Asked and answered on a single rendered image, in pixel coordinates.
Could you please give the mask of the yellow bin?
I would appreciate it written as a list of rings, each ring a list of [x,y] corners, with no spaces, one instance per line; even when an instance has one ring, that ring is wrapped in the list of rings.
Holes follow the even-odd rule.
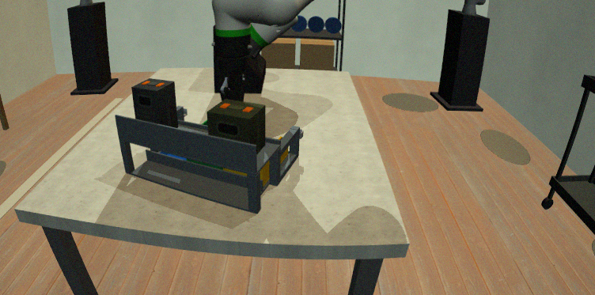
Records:
[[[281,163],[284,161],[284,159],[286,158],[287,155],[288,155],[288,148],[286,149],[286,151],[281,156]],[[233,171],[233,170],[228,170],[226,168],[223,168],[223,170],[226,170],[226,171],[229,171],[229,172],[234,172],[234,173],[241,174],[241,175],[244,175],[244,176],[247,175],[246,173],[236,172],[236,171]],[[266,182],[269,180],[269,161],[260,170],[260,179],[263,180],[263,185],[265,185]]]

